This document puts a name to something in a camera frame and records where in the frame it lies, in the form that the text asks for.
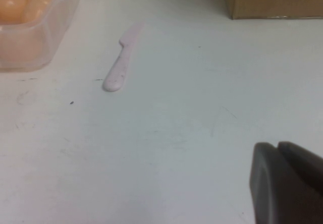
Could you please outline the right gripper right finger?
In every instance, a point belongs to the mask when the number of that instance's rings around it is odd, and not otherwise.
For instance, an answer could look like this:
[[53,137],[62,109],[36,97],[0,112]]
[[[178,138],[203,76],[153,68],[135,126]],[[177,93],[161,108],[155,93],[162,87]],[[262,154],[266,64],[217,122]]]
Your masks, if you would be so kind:
[[307,185],[322,191],[322,157],[292,142],[279,142],[278,150]]

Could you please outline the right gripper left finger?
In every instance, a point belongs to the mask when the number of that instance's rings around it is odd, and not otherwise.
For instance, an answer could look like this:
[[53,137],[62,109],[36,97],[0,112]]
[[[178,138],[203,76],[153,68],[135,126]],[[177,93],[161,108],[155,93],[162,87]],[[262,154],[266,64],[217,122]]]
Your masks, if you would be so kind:
[[255,144],[249,186],[256,223],[322,223],[322,191],[299,178],[278,146]]

